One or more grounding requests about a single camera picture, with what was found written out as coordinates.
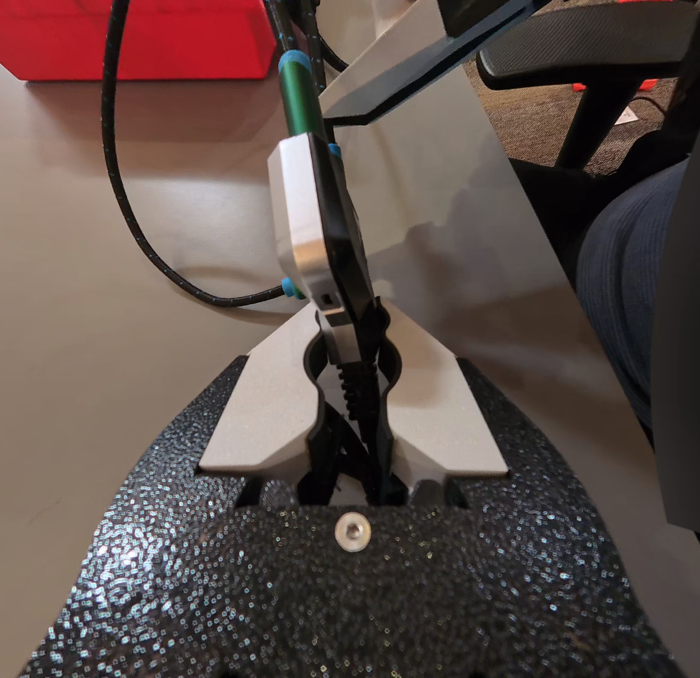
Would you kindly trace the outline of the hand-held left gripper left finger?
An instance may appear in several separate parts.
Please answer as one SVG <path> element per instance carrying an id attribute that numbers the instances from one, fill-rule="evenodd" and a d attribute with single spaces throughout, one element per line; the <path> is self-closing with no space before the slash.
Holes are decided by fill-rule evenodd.
<path id="1" fill-rule="evenodd" d="M 324 394 L 326 343 L 308 304 L 253 348 L 200 469 L 310 469 L 307 436 Z"/>

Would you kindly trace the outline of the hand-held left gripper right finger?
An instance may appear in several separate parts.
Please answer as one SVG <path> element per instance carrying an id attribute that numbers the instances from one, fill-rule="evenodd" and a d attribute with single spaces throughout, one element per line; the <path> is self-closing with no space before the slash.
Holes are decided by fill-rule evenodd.
<path id="1" fill-rule="evenodd" d="M 397 477 L 503 477 L 501 451 L 456 356 L 389 301 L 379 355 Z"/>

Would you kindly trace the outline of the black silver HDMI switch box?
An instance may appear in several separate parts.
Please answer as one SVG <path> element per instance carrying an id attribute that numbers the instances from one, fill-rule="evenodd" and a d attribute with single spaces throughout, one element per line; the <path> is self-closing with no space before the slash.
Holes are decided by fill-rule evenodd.
<path id="1" fill-rule="evenodd" d="M 309 132 L 282 140 L 269 156 L 276 250 L 289 283 L 316 307 L 331 363 L 372 364 L 381 321 L 337 153 Z"/>

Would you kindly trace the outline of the red plastic bin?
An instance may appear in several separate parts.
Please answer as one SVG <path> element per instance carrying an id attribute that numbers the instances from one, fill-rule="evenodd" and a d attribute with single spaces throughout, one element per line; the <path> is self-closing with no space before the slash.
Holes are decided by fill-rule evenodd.
<path id="1" fill-rule="evenodd" d="M 99 81 L 113 0 L 1 0 L 1 65 L 22 81 Z M 276 46 L 261 0 L 131 0 L 127 81 L 264 79 Z"/>

